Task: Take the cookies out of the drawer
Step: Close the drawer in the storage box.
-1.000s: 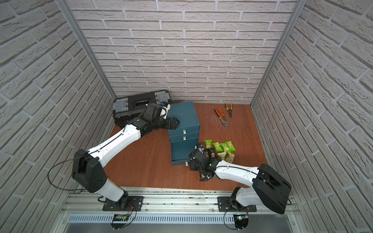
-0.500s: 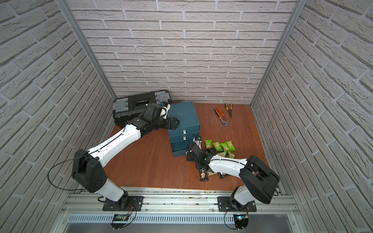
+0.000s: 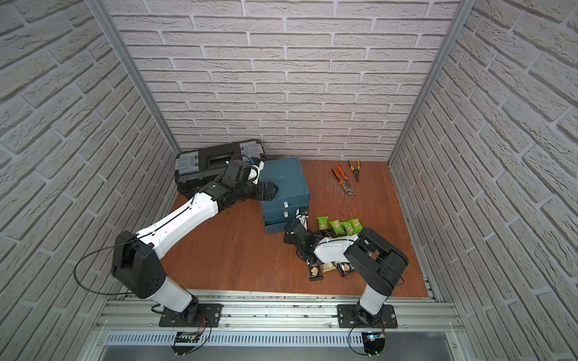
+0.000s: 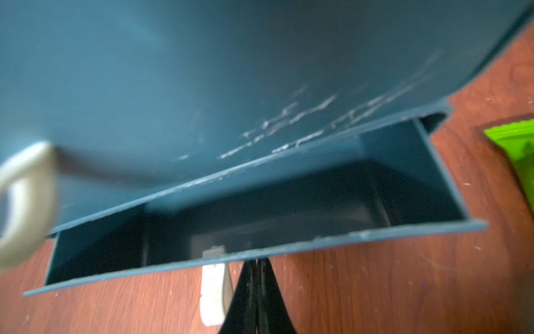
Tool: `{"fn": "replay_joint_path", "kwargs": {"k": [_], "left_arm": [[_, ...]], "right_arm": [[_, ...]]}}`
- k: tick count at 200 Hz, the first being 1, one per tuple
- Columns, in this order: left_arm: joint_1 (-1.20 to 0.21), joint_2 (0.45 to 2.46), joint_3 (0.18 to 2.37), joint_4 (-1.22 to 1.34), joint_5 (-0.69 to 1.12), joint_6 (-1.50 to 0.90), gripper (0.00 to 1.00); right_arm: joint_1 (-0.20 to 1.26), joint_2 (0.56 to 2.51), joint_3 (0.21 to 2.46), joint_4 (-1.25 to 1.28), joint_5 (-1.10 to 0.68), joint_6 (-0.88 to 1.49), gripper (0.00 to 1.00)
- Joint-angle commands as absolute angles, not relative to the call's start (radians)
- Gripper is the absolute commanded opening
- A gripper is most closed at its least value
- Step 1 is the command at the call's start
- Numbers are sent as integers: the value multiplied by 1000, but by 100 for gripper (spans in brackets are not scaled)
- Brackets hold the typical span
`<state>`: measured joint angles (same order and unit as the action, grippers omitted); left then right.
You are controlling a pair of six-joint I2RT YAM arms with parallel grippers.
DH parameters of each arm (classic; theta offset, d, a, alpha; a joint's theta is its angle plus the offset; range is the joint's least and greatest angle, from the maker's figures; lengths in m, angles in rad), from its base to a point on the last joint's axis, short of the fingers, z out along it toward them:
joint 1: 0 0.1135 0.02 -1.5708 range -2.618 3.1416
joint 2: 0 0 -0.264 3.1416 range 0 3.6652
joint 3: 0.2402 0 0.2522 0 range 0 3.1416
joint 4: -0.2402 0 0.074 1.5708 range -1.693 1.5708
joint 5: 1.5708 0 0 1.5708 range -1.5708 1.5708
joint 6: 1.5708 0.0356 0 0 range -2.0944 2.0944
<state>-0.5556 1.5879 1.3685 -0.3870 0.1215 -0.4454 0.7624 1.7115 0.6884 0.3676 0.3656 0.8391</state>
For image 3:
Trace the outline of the teal bottom drawer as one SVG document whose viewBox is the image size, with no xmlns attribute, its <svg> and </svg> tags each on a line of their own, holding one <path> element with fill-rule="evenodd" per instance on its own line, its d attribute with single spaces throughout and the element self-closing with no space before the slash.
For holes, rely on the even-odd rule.
<svg viewBox="0 0 578 361">
<path fill-rule="evenodd" d="M 265 232 L 268 235 L 272 235 L 272 234 L 276 234 L 276 233 L 284 233 L 285 227 L 291 223 L 292 223 L 292 220 L 266 221 Z"/>
</svg>

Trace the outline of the teal drawer cabinet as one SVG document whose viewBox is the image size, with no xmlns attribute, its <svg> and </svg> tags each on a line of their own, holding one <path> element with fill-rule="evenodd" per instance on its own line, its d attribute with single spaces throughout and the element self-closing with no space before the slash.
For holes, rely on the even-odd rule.
<svg viewBox="0 0 578 361">
<path fill-rule="evenodd" d="M 278 187 L 275 198 L 310 195 L 299 158 L 266 161 L 260 180 L 272 181 Z"/>
</svg>

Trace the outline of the green cookie packet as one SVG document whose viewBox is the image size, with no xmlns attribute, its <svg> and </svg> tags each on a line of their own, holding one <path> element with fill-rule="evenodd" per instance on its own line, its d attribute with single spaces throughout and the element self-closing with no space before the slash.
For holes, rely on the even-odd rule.
<svg viewBox="0 0 578 361">
<path fill-rule="evenodd" d="M 361 224 L 361 221 L 358 218 L 355 219 L 350 219 L 350 224 L 352 225 L 352 233 L 353 234 L 358 234 L 361 232 L 361 230 L 363 229 L 363 226 Z"/>
<path fill-rule="evenodd" d="M 336 237 L 347 235 L 346 230 L 343 228 L 339 220 L 330 221 L 329 225 L 331 226 L 331 229 L 333 230 Z"/>
<path fill-rule="evenodd" d="M 329 227 L 329 217 L 317 217 L 320 230 L 327 230 Z"/>
<path fill-rule="evenodd" d="M 341 222 L 340 225 L 346 231 L 347 236 L 352 236 L 353 234 L 355 234 L 354 227 L 350 221 Z"/>
</svg>

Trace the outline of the dark cookie packet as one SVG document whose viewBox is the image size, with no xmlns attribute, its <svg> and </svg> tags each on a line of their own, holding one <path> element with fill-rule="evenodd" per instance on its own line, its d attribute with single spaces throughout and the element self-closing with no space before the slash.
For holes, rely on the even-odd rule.
<svg viewBox="0 0 578 361">
<path fill-rule="evenodd" d="M 337 263 L 336 268 L 338 269 L 342 278 L 355 272 L 355 268 L 350 263 Z"/>
<path fill-rule="evenodd" d="M 320 281 L 324 279 L 322 273 L 322 267 L 317 263 L 308 264 L 309 268 L 309 280 L 310 281 Z"/>
</svg>

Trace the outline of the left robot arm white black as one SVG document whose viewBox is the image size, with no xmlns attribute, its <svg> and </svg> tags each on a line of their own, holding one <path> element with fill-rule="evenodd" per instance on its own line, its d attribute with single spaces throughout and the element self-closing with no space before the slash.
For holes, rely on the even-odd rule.
<svg viewBox="0 0 578 361">
<path fill-rule="evenodd" d="M 140 299 L 149 299 L 176 314 L 195 313 L 198 299 L 174 282 L 161 260 L 192 230 L 242 200 L 271 201 L 278 187 L 268 182 L 220 184 L 210 182 L 190 201 L 136 234 L 117 236 L 111 275 Z"/>
</svg>

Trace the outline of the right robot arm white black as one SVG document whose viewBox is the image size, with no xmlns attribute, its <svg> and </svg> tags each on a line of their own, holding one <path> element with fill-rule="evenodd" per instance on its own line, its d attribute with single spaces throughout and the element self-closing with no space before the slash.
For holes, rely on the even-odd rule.
<svg viewBox="0 0 578 361">
<path fill-rule="evenodd" d="M 402 251 L 369 227 L 352 236 L 337 237 L 330 230 L 313 233 L 295 220 L 284 230 L 284 243 L 296 247 L 298 257 L 308 264 L 311 279 L 322 276 L 325 264 L 341 264 L 357 272 L 366 287 L 356 305 L 355 317 L 367 326 L 381 319 L 389 296 L 404 283 L 409 260 Z"/>
</svg>

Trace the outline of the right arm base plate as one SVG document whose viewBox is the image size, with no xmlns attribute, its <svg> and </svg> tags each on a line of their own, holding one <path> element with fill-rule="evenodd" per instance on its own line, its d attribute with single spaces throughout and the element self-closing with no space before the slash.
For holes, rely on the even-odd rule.
<svg viewBox="0 0 578 361">
<path fill-rule="evenodd" d="M 377 314 L 373 315 L 359 304 L 337 305 L 337 317 L 340 328 L 358 327 L 397 329 L 397 315 L 392 305 L 383 305 Z"/>
</svg>

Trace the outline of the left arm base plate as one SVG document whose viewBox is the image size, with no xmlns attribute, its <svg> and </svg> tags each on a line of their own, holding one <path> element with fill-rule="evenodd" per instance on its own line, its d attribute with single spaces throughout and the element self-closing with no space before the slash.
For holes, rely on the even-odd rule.
<svg viewBox="0 0 578 361">
<path fill-rule="evenodd" d="M 223 307 L 218 303 L 201 303 L 182 312 L 164 308 L 160 313 L 159 327 L 217 327 Z"/>
</svg>

